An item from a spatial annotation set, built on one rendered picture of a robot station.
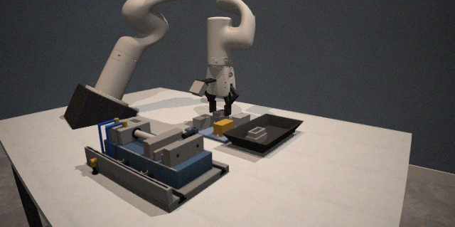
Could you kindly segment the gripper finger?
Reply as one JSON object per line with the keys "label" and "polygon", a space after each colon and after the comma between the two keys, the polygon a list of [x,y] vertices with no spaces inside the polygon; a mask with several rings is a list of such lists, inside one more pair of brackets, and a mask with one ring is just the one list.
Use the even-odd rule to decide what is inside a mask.
{"label": "gripper finger", "polygon": [[[231,97],[230,92],[232,93],[232,97]],[[231,115],[231,112],[232,112],[232,104],[233,104],[233,102],[239,97],[239,94],[238,94],[237,91],[234,89],[234,87],[232,86],[232,84],[230,84],[230,92],[229,92],[229,95],[228,95],[227,97],[224,97],[224,100],[225,100],[225,105],[224,105],[224,116]]]}
{"label": "gripper finger", "polygon": [[205,96],[207,97],[208,102],[209,102],[209,112],[210,113],[215,112],[216,111],[216,100],[215,100],[216,95],[210,95],[207,93],[207,91],[205,91]]}

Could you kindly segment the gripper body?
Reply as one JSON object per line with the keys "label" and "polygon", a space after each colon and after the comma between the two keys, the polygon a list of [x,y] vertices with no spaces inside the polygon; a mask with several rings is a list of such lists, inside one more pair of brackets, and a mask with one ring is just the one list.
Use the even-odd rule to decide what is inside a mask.
{"label": "gripper body", "polygon": [[[230,84],[235,89],[235,74],[233,67],[228,66],[208,66],[206,79],[212,78],[217,81],[213,83],[208,83],[206,89],[207,93],[210,95],[217,95],[221,97],[227,97],[230,92]],[[232,93],[230,92],[232,95]]]}

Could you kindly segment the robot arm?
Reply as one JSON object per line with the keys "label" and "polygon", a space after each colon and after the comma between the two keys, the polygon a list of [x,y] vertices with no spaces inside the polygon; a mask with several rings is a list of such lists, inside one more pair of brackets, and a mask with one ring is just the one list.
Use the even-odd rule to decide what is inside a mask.
{"label": "robot arm", "polygon": [[[128,107],[129,104],[122,101],[122,98],[141,57],[147,48],[161,41],[168,31],[167,20],[154,7],[173,1],[176,0],[127,0],[122,7],[122,16],[139,34],[136,37],[121,37],[115,44],[95,88],[87,85],[85,87]],[[252,47],[255,18],[242,0],[217,0],[217,6],[222,11],[241,17],[238,27],[232,27],[232,19],[228,17],[207,19],[208,64],[228,66],[233,62],[232,51],[246,51]],[[196,79],[189,92],[202,97],[208,83],[215,81],[217,80],[212,78]]]}

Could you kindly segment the orange rectangular block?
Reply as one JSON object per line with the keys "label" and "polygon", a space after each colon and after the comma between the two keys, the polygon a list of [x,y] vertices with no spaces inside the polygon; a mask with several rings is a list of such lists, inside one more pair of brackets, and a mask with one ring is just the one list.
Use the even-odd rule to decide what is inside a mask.
{"label": "orange rectangular block", "polygon": [[234,121],[224,119],[219,122],[213,123],[213,134],[214,135],[219,134],[220,137],[223,137],[224,135],[222,133],[231,130],[232,128],[234,128]]}

